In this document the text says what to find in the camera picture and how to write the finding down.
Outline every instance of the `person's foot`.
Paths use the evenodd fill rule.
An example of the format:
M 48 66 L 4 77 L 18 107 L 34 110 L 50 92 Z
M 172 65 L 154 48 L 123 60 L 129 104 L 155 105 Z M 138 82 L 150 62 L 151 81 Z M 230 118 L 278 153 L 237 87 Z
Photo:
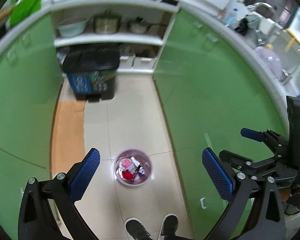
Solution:
M 167 236 L 173 236 L 178 229 L 178 217 L 175 214 L 167 214 L 162 220 L 158 240 L 164 240 Z
M 150 238 L 150 234 L 137 218 L 128 218 L 125 223 L 127 232 L 133 237 L 134 240 L 142 240 Z

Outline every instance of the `silver screw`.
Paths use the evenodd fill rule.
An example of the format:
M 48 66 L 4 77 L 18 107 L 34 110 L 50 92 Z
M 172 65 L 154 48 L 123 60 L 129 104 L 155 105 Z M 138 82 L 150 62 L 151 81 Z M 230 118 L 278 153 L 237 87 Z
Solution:
M 30 178 L 30 179 L 28 180 L 28 183 L 29 183 L 29 184 L 34 184 L 34 182 L 35 182 L 35 178 Z
M 57 179 L 64 179 L 64 177 L 65 177 L 66 175 L 64 174 L 64 173 L 59 173 L 58 175 L 57 175 Z
M 270 183 L 274 183 L 274 178 L 268 177 L 268 181 L 269 181 Z
M 237 177 L 238 177 L 239 179 L 245 179 L 245 178 L 246 178 L 246 175 L 245 175 L 244 173 L 242 173 L 242 172 L 239 172 L 239 173 L 237 174 Z

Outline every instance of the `round plastic bin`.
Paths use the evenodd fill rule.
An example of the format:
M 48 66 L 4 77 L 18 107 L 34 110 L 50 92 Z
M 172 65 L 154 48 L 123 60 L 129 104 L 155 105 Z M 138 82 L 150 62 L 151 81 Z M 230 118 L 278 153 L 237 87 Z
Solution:
M 126 158 L 135 157 L 137 161 L 140 162 L 140 165 L 145 170 L 145 175 L 141 176 L 139 179 L 135 181 L 126 180 L 122 177 L 122 171 L 119 168 L 119 163 L 121 160 Z M 152 162 L 149 156 L 138 149 L 128 149 L 124 150 L 123 152 L 119 153 L 119 155 L 114 160 L 114 173 L 117 176 L 118 181 L 122 184 L 129 186 L 129 187 L 137 187 L 141 186 L 146 183 L 146 181 L 151 177 L 152 174 Z

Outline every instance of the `tile floor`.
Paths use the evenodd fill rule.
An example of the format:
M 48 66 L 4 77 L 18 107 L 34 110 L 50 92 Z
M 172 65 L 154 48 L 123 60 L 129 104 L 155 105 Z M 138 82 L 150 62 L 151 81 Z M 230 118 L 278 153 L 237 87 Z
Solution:
M 66 82 L 60 100 L 75 100 Z M 151 76 L 119 75 L 114 99 L 86 103 L 84 140 L 101 154 L 101 163 L 81 201 L 80 214 L 99 239 L 133 240 L 124 228 L 129 217 L 139 218 L 151 237 L 159 235 L 167 213 L 179 217 L 177 235 L 193 239 L 190 220 L 167 133 L 165 120 Z M 137 188 L 122 185 L 112 169 L 123 150 L 138 148 L 150 155 L 153 174 Z M 64 236 L 71 238 L 64 224 Z

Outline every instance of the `plastic bowl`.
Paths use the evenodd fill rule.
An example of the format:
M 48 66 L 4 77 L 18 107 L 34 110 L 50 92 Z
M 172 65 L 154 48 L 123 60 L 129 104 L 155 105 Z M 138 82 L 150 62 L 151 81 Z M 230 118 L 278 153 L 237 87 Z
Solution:
M 73 18 L 60 22 L 58 30 L 62 38 L 69 38 L 77 36 L 84 32 L 86 28 L 87 19 Z
M 142 167 L 145 170 L 145 175 L 141 176 L 139 179 L 135 180 L 135 181 L 129 181 L 126 180 L 122 177 L 122 172 L 119 169 L 119 163 L 121 160 L 125 159 L 125 158 L 131 158 L 131 157 L 135 157 L 137 161 L 140 162 L 140 164 L 142 165 Z M 151 177 L 152 174 L 152 162 L 149 158 L 149 156 L 138 149 L 128 149 L 128 150 L 124 150 L 123 152 L 119 153 L 119 155 L 115 158 L 114 160 L 114 173 L 118 179 L 118 181 L 120 181 L 122 184 L 128 186 L 128 187 L 137 187 L 137 186 L 141 186 L 143 184 L 146 183 L 146 181 Z

